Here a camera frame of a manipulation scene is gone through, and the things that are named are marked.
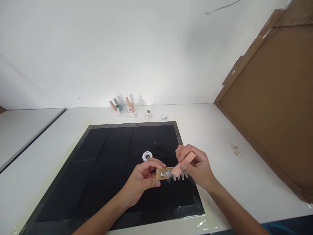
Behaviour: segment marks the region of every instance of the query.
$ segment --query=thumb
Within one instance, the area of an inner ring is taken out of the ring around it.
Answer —
[[[197,178],[198,169],[189,163],[182,162],[179,166],[184,172],[190,175],[192,178]]]
[[[142,181],[143,181],[142,187],[144,190],[161,186],[161,182],[155,178],[144,179]]]

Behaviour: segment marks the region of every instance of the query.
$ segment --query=wooden block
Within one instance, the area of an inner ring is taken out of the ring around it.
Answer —
[[[166,177],[166,172],[168,170],[172,170],[173,167],[167,167],[167,168],[162,168],[162,169],[156,169],[156,179],[157,180],[165,180],[167,179]]]

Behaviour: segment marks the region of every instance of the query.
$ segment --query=white tabletop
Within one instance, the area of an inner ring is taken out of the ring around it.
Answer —
[[[152,118],[145,117],[151,110]],[[214,104],[142,106],[137,118],[114,117],[111,107],[72,108],[55,121],[0,174],[0,233],[18,234],[92,124],[176,121],[184,144],[208,155],[213,173],[230,194],[260,223],[313,214],[273,173]],[[241,157],[232,145],[240,147]],[[229,224],[209,194],[198,187],[205,216],[168,220],[109,234],[206,234]]]
[[[0,171],[63,112],[63,108],[6,111],[0,115]]]

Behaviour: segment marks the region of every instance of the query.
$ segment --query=brown cardboard panel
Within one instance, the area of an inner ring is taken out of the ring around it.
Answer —
[[[313,24],[313,1],[293,0],[276,26]]]
[[[224,116],[233,124],[233,126],[240,132],[252,148],[262,157],[268,166],[275,172],[275,174],[286,184],[289,188],[302,200],[312,203],[303,190],[293,181],[292,178],[281,168],[281,166],[270,156],[262,147],[249,135],[249,133],[234,119],[232,115],[219,103],[215,103]]]
[[[222,97],[225,95],[229,87],[232,85],[232,83],[236,80],[238,75],[241,73],[241,71],[244,69],[246,64],[249,62],[251,57],[254,55],[254,53],[258,50],[258,48],[261,46],[263,41],[266,39],[268,36],[269,32],[272,30],[274,25],[277,23],[279,20],[280,16],[283,14],[284,10],[274,10],[272,15],[269,17],[263,28],[261,29],[260,33],[256,37],[256,39],[253,41],[247,52],[245,53],[244,56],[240,56],[239,59],[236,61],[234,67],[224,80],[223,88],[221,92],[218,94],[216,97],[214,103],[218,103]]]
[[[274,28],[220,101],[311,202],[312,42],[313,25]]]
[[[5,111],[5,109],[0,107],[0,114],[3,113]]]

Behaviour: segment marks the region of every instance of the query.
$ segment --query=hand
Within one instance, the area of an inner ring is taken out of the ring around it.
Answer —
[[[212,184],[216,181],[216,178],[213,175],[206,153],[192,145],[179,145],[175,151],[176,158],[178,162],[181,162],[191,151],[196,157],[190,164],[181,163],[180,168],[190,175],[197,185],[209,191]]]
[[[126,184],[118,193],[127,207],[135,205],[145,190],[161,186],[161,182],[156,180],[156,173],[151,174],[151,171],[164,167],[166,165],[160,160],[150,158],[134,168]]]

